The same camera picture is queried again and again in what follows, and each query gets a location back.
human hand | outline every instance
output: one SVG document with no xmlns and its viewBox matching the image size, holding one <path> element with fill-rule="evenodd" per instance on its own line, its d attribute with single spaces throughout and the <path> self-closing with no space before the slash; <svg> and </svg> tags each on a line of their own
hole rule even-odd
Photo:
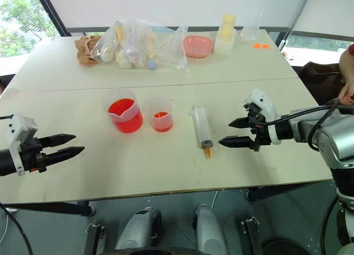
<svg viewBox="0 0 354 255">
<path fill-rule="evenodd" d="M 342 105 L 354 105 L 354 82 L 347 83 L 340 91 L 338 98 Z"/>
</svg>

tree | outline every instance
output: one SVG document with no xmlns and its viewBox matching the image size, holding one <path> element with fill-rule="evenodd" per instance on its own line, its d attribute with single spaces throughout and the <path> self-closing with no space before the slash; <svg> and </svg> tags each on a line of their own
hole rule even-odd
<svg viewBox="0 0 354 255">
<path fill-rule="evenodd" d="M 39 0 L 3 0 L 0 9 L 2 20 L 19 26 L 15 32 L 1 30 L 2 56 L 29 53 L 43 36 L 59 36 Z"/>
<path fill-rule="evenodd" d="M 24 36 L 17 32 L 7 33 L 5 29 L 0 32 L 0 53 L 4 57 L 11 57 L 30 53 L 35 45 L 35 40 L 26 41 Z"/>
</svg>

plastic container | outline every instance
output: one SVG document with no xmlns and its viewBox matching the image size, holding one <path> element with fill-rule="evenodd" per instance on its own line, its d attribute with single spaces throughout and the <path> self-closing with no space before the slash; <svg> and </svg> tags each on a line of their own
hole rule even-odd
<svg viewBox="0 0 354 255">
<path fill-rule="evenodd" d="M 241 30 L 240 36 L 242 39 L 252 41 L 258 37 L 262 13 L 262 9 L 255 9 L 253 13 L 249 15 L 250 19 L 248 23 Z"/>
<path fill-rule="evenodd" d="M 212 40 L 199 35 L 189 35 L 183 40 L 186 55 L 192 58 L 205 58 L 212 50 Z"/>
<path fill-rule="evenodd" d="M 134 93 L 129 89 L 118 89 L 103 102 L 111 121 L 123 133 L 132 133 L 140 129 L 143 116 Z"/>
<path fill-rule="evenodd" d="M 151 126 L 157 132 L 167 132 L 173 126 L 172 105 L 168 98 L 152 98 L 148 101 Z"/>
<path fill-rule="evenodd" d="M 208 122 L 209 112 L 205 106 L 194 105 L 191 115 L 196 131 L 197 142 L 200 148 L 204 149 L 205 154 L 210 158 L 210 148 L 214 146 L 211 139 L 211 131 Z"/>
<path fill-rule="evenodd" d="M 214 54 L 231 55 L 236 36 L 235 21 L 236 17 L 234 15 L 224 15 L 222 25 L 217 32 Z"/>
</svg>

window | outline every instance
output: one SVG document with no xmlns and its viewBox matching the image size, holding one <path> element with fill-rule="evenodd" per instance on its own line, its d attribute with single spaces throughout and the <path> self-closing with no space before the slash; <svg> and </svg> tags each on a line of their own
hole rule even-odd
<svg viewBox="0 0 354 255">
<path fill-rule="evenodd" d="M 103 35 L 104 32 L 86 32 L 85 33 L 87 36 L 90 36 L 90 35 Z"/>
<path fill-rule="evenodd" d="M 39 0 L 0 0 L 0 76 L 15 74 L 38 42 L 59 36 Z"/>
<path fill-rule="evenodd" d="M 330 64 L 338 63 L 343 51 L 351 44 L 350 41 L 291 35 L 283 52 L 293 66 L 304 66 L 309 61 Z"/>
</svg>

orange syringe tip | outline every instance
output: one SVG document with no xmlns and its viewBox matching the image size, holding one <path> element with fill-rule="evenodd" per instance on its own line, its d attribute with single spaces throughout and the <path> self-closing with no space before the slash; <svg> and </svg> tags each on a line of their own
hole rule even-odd
<svg viewBox="0 0 354 255">
<path fill-rule="evenodd" d="M 210 148 L 204 148 L 205 157 L 210 159 Z"/>
</svg>

